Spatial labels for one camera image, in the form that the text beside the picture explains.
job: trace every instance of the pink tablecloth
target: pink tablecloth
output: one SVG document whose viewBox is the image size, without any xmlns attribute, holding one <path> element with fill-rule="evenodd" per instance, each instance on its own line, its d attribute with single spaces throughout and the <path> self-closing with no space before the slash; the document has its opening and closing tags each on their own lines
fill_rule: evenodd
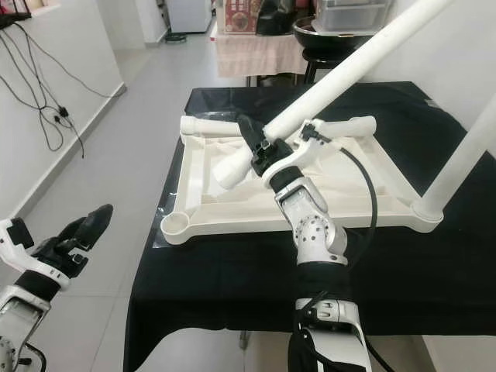
<svg viewBox="0 0 496 372">
<path fill-rule="evenodd" d="M 217 49 L 219 76 L 224 78 L 275 75 L 283 72 L 304 74 L 303 47 L 293 35 L 256 36 L 218 33 L 215 25 L 211 40 Z"/>
</svg>

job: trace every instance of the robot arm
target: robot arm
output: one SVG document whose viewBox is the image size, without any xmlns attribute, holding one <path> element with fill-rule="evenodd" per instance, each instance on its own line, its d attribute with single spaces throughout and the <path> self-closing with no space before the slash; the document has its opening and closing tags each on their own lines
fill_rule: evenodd
<svg viewBox="0 0 496 372">
<path fill-rule="evenodd" d="M 367 121 L 367 126 L 372 125 L 367 131 L 372 131 L 371 135 L 375 121 Z M 299 168 L 316 157 L 320 146 L 331 142 L 319 132 L 322 124 L 305 121 L 295 152 L 282 140 L 256 144 L 252 138 L 259 136 L 245 136 L 253 149 L 252 167 L 274 189 L 275 201 L 291 225 L 298 248 L 289 370 L 371 372 L 358 307 L 350 293 L 346 232 L 331 219 L 325 199 Z"/>
<path fill-rule="evenodd" d="M 71 253 L 89 251 L 105 231 L 113 207 L 104 205 L 69 224 L 59 236 L 45 240 L 30 256 L 33 239 L 21 219 L 0 221 L 0 258 L 22 272 L 14 285 L 0 292 L 0 366 L 16 370 L 20 351 L 50 310 L 58 291 L 83 270 L 88 258 Z"/>
</svg>

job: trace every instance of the black cable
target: black cable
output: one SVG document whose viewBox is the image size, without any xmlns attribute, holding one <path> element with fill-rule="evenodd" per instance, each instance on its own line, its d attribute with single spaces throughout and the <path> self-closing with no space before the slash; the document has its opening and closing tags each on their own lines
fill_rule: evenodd
<svg viewBox="0 0 496 372">
<path fill-rule="evenodd" d="M 70 76 L 71 78 L 73 78 L 75 81 L 79 82 L 83 87 L 85 87 L 88 91 L 90 91 L 91 93 L 94 93 L 96 95 L 99 95 L 100 97 L 102 98 L 118 98 L 120 97 L 121 95 L 123 95 L 124 93 L 126 93 L 126 91 L 122 91 L 121 93 L 118 93 L 117 95 L 103 95 L 102 93 L 96 91 L 95 89 L 92 89 L 90 87 L 88 87 L 88 85 L 82 81 L 79 77 L 73 75 L 71 72 L 69 72 L 67 70 L 67 68 L 57 59 L 55 58 L 54 56 L 52 56 L 50 53 L 48 53 L 46 50 L 44 50 L 38 43 L 36 40 L 33 39 L 33 37 L 31 35 L 28 34 L 28 32 L 24 29 L 24 27 L 22 27 L 21 25 L 19 25 L 17 22 L 14 23 L 17 27 L 19 27 L 22 32 L 24 33 L 24 35 L 26 35 L 27 38 L 29 38 L 29 40 L 31 40 L 31 42 L 43 53 L 45 54 L 47 57 L 49 57 L 53 62 L 55 62 L 68 76 Z"/>
<path fill-rule="evenodd" d="M 41 368 L 40 368 L 40 372 L 45 372 L 47 370 L 47 358 L 45 357 L 45 354 L 43 354 L 43 352 L 39 349 L 37 349 L 36 347 L 34 347 L 33 345 L 31 345 L 30 343 L 26 343 L 26 347 L 31 350 L 33 353 L 35 353 L 39 359 L 41 360 Z"/>
<path fill-rule="evenodd" d="M 74 124 L 73 124 L 72 120 L 70 120 L 68 117 L 67 118 L 62 117 L 62 119 L 64 119 L 65 121 L 67 121 L 69 123 L 69 125 L 72 127 L 72 130 L 74 131 L 74 133 L 75 133 L 75 135 L 77 137 L 77 141 L 81 145 L 81 158 L 84 159 L 84 143 L 83 143 L 83 140 L 81 139 L 81 137 L 79 136 L 78 131 L 74 127 Z"/>
<path fill-rule="evenodd" d="M 326 366 L 329 372 L 343 372 L 340 368 L 338 368 L 335 365 L 336 364 L 335 362 L 323 356 L 321 353 L 315 350 L 315 347 L 311 347 L 307 343 L 305 336 L 307 336 L 307 339 L 311 336 L 308 334 L 308 332 L 306 332 L 304 329 L 301 328 L 302 319 L 308 314 L 312 306 L 317 304 L 317 302 L 321 301 L 326 295 L 327 295 L 326 291 L 320 292 L 312 300 L 310 300 L 310 302 L 307 305 L 305 305 L 302 309 L 296 312 L 297 315 L 294 317 L 293 334 L 297 337 L 297 340 L 299 341 L 300 345 L 303 345 L 305 350 L 309 352 L 314 358 L 316 358 L 318 362 Z"/>
<path fill-rule="evenodd" d="M 26 79 L 26 76 L 22 73 L 22 71 L 20 70 L 20 67 L 19 65 L 17 64 L 17 61 L 16 59 L 14 58 L 11 50 L 9 49 L 9 47 L 7 46 L 6 42 L 2 39 L 2 42 L 5 46 L 5 48 L 7 49 L 7 51 L 9 52 L 9 55 L 12 59 L 12 62 L 15 64 L 18 72 L 21 74 L 23 80 L 28 84 L 29 88 L 31 89 L 31 92 L 33 93 L 33 98 L 35 99 L 36 101 L 36 105 L 37 107 L 33 106 L 33 105 L 30 105 L 29 103 L 27 102 L 24 102 L 12 89 L 12 87 L 9 85 L 9 83 L 7 83 L 7 81 L 3 78 L 3 77 L 0 77 L 2 79 L 2 81 L 5 83 L 5 85 L 7 86 L 7 88 L 11 91 L 11 93 L 14 95 L 14 97 L 20 101 L 21 103 L 23 103 L 24 105 L 27 105 L 29 106 L 30 108 L 32 109 L 36 109 L 38 110 L 39 112 L 39 121 L 40 121 L 40 126 L 42 128 L 42 131 L 43 131 L 43 135 L 45 137 L 45 141 L 46 141 L 46 144 L 47 144 L 47 147 L 50 151 L 58 151 L 63 145 L 64 145 L 64 135 L 62 134 L 62 132 L 58 129 L 57 127 L 57 124 L 64 127 L 65 129 L 71 129 L 74 134 L 76 135 L 77 137 L 77 141 L 81 144 L 81 150 L 82 150 L 82 158 L 84 158 L 84 144 L 83 144 L 83 141 L 81 140 L 81 137 L 79 136 L 79 133 L 78 131 L 76 130 L 73 122 L 69 119 L 69 113 L 68 111 L 65 109 L 65 107 L 61 106 L 60 103 L 57 101 L 57 99 L 54 97 L 54 94 L 50 91 L 50 89 L 40 80 L 40 75 L 38 74 L 38 70 L 36 68 L 36 62 L 34 60 L 34 57 L 33 57 L 33 52 L 32 52 L 32 48 L 31 48 L 31 43 L 30 43 L 30 39 L 28 36 L 26 36 L 26 45 L 27 45 L 27 49 L 28 49 L 28 52 L 29 52 L 29 58 L 31 60 L 31 63 L 33 64 L 32 66 L 29 65 L 29 62 L 26 60 L 26 58 L 24 57 L 24 54 L 21 52 L 21 50 L 19 49 L 19 46 L 17 45 L 17 43 L 15 42 L 15 40 L 5 31 L 5 30 L 2 30 L 3 33 L 5 34 L 5 36 L 10 40 L 10 42 L 12 43 L 12 45 L 16 48 L 17 50 L 17 53 L 19 54 L 19 56 L 22 58 L 22 61 L 24 62 L 24 64 L 28 67 L 29 71 L 34 75 L 34 77 L 36 78 L 36 81 L 38 82 L 38 85 L 40 86 L 40 90 L 41 90 L 41 93 L 42 93 L 42 96 L 43 96 L 43 106 L 40 106 L 39 102 L 36 100 L 36 96 L 34 94 L 34 91 L 31 87 L 31 85 L 29 84 L 29 82 L 27 81 Z M 48 95 L 52 98 L 53 102 L 55 103 L 55 105 L 57 105 L 58 108 L 54 108 L 53 106 L 51 105 L 48 105 L 48 102 L 47 102 L 47 97 L 45 96 L 45 91 L 46 93 L 48 93 Z M 43 110 L 45 109 L 52 109 L 56 112 L 56 115 L 54 116 L 55 118 L 55 123 L 54 122 L 51 122 L 44 114 Z M 62 117 L 62 119 L 67 123 L 67 125 L 64 125 L 62 123 L 62 120 L 60 120 L 60 117 Z M 43 124 L 43 120 L 50 124 L 58 133 L 59 137 L 60 137 L 60 145 L 59 146 L 56 146 L 56 147 L 52 147 L 51 144 L 50 144 L 50 139 L 48 137 L 48 133 L 47 133 L 47 129 L 45 127 L 45 125 Z"/>
<path fill-rule="evenodd" d="M 52 100 L 55 102 L 56 105 L 59 105 L 59 103 L 57 102 L 57 99 L 54 97 L 52 91 L 47 87 L 46 84 L 44 84 L 41 80 L 40 80 L 40 75 L 38 74 L 38 70 L 36 68 L 36 64 L 35 64 L 35 61 L 34 61 L 34 57 L 33 57 L 33 52 L 31 50 L 31 45 L 30 45 L 30 41 L 29 41 L 29 38 L 26 37 L 26 45 L 28 47 L 28 52 L 29 52 L 29 57 L 31 59 L 31 62 L 33 63 L 33 67 L 31 67 L 29 65 L 29 62 L 26 60 L 26 58 L 24 57 L 24 54 L 22 54 L 21 50 L 19 49 L 19 46 L 17 45 L 17 43 L 15 42 L 15 40 L 9 35 L 9 33 L 7 33 L 7 31 L 5 31 L 4 29 L 2 30 L 2 32 L 4 33 L 5 36 L 7 36 L 7 38 L 10 40 L 10 42 L 12 43 L 12 45 L 15 47 L 15 49 L 17 50 L 17 54 L 21 57 L 22 61 L 24 62 L 24 64 L 28 67 L 29 71 L 34 75 L 34 77 L 37 79 L 38 81 L 38 85 L 40 86 L 40 89 L 42 90 L 43 92 L 43 89 L 46 91 L 46 93 L 52 98 Z"/>
<path fill-rule="evenodd" d="M 357 264 L 358 261 L 360 261 L 360 258 L 362 257 L 363 253 L 368 249 L 370 244 L 372 243 L 372 239 L 374 238 L 375 230 L 377 228 L 377 218 L 378 218 L 378 203 L 377 203 L 377 193 L 375 192 L 374 188 L 374 183 L 372 182 L 372 178 L 367 172 L 367 169 L 362 165 L 362 163 L 347 149 L 341 148 L 341 152 L 344 153 L 351 161 L 355 163 L 355 165 L 358 167 L 360 172 L 362 173 L 363 177 L 365 178 L 365 181 L 367 182 L 367 187 L 370 192 L 370 199 L 372 202 L 372 218 L 370 221 L 370 227 L 367 230 L 367 234 L 365 235 L 365 239 L 363 241 L 363 244 L 355 257 L 353 257 L 353 262 L 350 263 L 349 269 L 353 269 L 353 267 Z"/>
<path fill-rule="evenodd" d="M 186 43 L 188 37 L 184 33 L 168 33 L 164 39 L 169 44 L 181 44 Z"/>
<path fill-rule="evenodd" d="M 64 145 L 64 134 L 62 134 L 62 132 L 60 131 L 60 129 L 56 125 L 54 125 L 52 122 L 48 121 L 46 117 L 44 117 L 42 111 L 39 112 L 38 119 L 40 121 L 41 129 L 43 130 L 43 135 L 45 136 L 45 142 L 47 144 L 46 146 L 48 147 L 48 150 L 50 150 L 53 153 L 60 150 L 60 148 Z M 47 129 L 45 128 L 45 125 L 43 124 L 43 120 L 46 120 L 58 132 L 59 137 L 60 137 L 60 145 L 59 146 L 57 146 L 57 147 L 51 146 L 50 139 L 48 138 L 48 133 L 46 131 Z"/>
<path fill-rule="evenodd" d="M 9 90 L 10 90 L 10 92 L 12 93 L 12 95 L 14 96 L 14 98 L 15 98 L 17 101 L 21 102 L 24 106 L 30 107 L 30 108 L 31 108 L 31 109 L 33 109 L 33 110 L 39 110 L 39 108 L 38 108 L 38 107 L 33 106 L 33 105 L 29 104 L 28 102 L 26 102 L 26 101 L 22 100 L 22 99 L 21 99 L 21 98 L 17 95 L 17 93 L 14 91 L 14 89 L 10 86 L 10 84 L 7 82 L 7 80 L 6 80 L 3 76 L 1 76 L 1 75 L 0 75 L 0 80 L 2 80 L 2 81 L 3 81 L 3 84 L 5 84 L 5 86 L 7 87 L 7 89 L 9 89 Z"/>
<path fill-rule="evenodd" d="M 365 344 L 372 354 L 372 357 L 374 357 L 374 359 L 381 365 L 381 367 L 384 368 L 384 370 L 386 370 L 386 372 L 394 372 L 391 366 L 384 359 L 382 359 L 382 356 L 377 352 L 377 350 L 374 349 L 367 337 L 365 337 Z"/>
<path fill-rule="evenodd" d="M 26 83 L 27 87 L 29 88 L 29 90 L 31 91 L 31 94 L 33 95 L 33 98 L 34 98 L 34 102 L 36 103 L 36 107 L 38 110 L 42 109 L 42 106 L 40 105 L 40 103 L 38 102 L 38 98 L 36 97 L 36 94 L 33 90 L 33 87 L 31 86 L 31 84 L 28 82 L 26 76 L 24 75 L 24 73 L 22 72 L 21 68 L 19 67 L 19 64 L 17 63 L 16 59 L 14 58 L 14 55 L 12 54 L 9 46 L 7 45 L 6 41 L 4 40 L 4 38 L 2 36 L 0 36 L 0 41 L 2 41 L 5 49 L 7 50 L 7 52 L 9 53 L 9 56 L 10 58 L 12 59 L 12 62 L 14 63 L 15 65 L 15 68 L 16 70 L 19 72 L 19 75 L 21 75 L 21 78 L 24 80 L 24 82 Z"/>
</svg>

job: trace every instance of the black tablecloth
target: black tablecloth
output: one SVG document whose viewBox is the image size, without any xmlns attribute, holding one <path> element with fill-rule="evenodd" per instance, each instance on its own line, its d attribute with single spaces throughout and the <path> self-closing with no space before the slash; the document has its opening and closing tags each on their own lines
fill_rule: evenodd
<svg viewBox="0 0 496 372">
<path fill-rule="evenodd" d="M 195 89 L 185 111 L 242 112 L 268 122 L 306 89 Z M 376 117 L 378 141 L 419 193 L 466 133 L 408 82 L 357 84 L 319 118 L 360 115 Z M 182 151 L 179 143 L 134 281 L 127 371 L 178 329 L 291 330 L 296 252 L 289 232 L 165 243 L 159 224 L 174 206 Z M 377 231 L 352 277 L 366 333 L 496 334 L 496 161 L 490 155 L 445 212 L 430 234 L 401 227 Z"/>
</svg>

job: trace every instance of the black stool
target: black stool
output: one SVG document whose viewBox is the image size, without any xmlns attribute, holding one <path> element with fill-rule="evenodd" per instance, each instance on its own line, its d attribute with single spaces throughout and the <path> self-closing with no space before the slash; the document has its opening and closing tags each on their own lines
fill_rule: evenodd
<svg viewBox="0 0 496 372">
<path fill-rule="evenodd" d="M 354 51 L 354 47 L 335 49 L 303 49 L 303 58 L 308 61 L 305 79 L 303 80 L 304 84 L 313 84 L 315 80 L 315 73 L 318 69 L 336 68 L 338 64 L 343 62 Z"/>
</svg>

